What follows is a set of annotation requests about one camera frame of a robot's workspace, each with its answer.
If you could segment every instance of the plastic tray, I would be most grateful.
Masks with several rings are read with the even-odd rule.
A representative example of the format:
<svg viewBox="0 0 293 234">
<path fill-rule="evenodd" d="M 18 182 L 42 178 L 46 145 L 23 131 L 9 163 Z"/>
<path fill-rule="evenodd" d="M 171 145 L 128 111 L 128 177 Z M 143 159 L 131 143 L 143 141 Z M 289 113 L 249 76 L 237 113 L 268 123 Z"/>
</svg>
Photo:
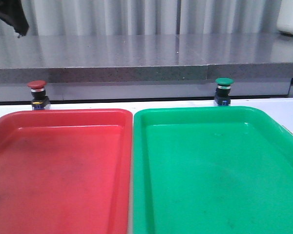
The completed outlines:
<svg viewBox="0 0 293 234">
<path fill-rule="evenodd" d="M 140 111 L 135 234 L 293 234 L 293 136 L 249 107 Z"/>
<path fill-rule="evenodd" d="M 0 234 L 125 234 L 131 134 L 118 109 L 0 118 Z"/>
</svg>

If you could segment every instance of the red tray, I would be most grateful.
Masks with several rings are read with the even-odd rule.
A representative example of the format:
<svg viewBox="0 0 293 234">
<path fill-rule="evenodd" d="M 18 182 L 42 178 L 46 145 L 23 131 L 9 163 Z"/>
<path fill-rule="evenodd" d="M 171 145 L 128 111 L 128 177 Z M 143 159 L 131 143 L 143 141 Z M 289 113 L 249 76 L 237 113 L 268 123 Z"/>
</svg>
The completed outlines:
<svg viewBox="0 0 293 234">
<path fill-rule="evenodd" d="M 0 234 L 125 234 L 131 132 L 119 109 L 0 118 Z"/>
</svg>

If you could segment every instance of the red button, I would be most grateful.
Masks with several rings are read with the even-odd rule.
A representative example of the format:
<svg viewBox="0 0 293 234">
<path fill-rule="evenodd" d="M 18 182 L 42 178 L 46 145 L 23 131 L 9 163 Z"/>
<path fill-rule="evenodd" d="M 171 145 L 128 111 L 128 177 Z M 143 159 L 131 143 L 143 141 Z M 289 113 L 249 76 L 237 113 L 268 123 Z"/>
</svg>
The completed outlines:
<svg viewBox="0 0 293 234">
<path fill-rule="evenodd" d="M 46 84 L 47 82 L 45 82 L 44 80 L 35 80 L 29 82 L 27 86 L 32 89 L 42 89 Z"/>
</svg>

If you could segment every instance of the speckled counter surface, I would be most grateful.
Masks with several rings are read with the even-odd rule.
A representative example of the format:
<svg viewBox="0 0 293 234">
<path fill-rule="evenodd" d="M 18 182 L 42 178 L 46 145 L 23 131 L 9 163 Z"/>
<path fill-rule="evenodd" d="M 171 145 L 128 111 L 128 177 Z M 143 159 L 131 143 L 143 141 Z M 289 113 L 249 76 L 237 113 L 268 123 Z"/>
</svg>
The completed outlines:
<svg viewBox="0 0 293 234">
<path fill-rule="evenodd" d="M 113 87 L 198 84 L 202 88 L 177 93 L 209 96 L 214 89 L 209 90 L 209 84 L 217 77 L 231 77 L 238 84 L 276 83 L 274 91 L 263 85 L 260 92 L 249 94 L 244 87 L 243 92 L 239 89 L 235 95 L 286 94 L 293 78 L 293 37 L 278 33 L 0 37 L 0 89 L 44 79 L 55 87 L 54 96 L 51 91 L 53 99 L 65 99 L 56 87 L 76 84 L 113 84 Z M 174 93 L 162 96 L 172 97 Z M 143 97 L 158 96 L 145 93 Z"/>
</svg>

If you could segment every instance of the green button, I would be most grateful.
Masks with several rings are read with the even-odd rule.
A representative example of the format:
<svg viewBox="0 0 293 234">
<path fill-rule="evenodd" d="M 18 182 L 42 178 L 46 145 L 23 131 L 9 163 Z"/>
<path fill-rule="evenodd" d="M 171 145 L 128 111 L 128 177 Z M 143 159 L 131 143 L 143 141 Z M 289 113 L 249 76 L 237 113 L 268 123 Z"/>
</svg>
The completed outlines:
<svg viewBox="0 0 293 234">
<path fill-rule="evenodd" d="M 231 85 L 234 83 L 234 81 L 230 78 L 217 78 L 216 83 L 219 85 Z"/>
</svg>

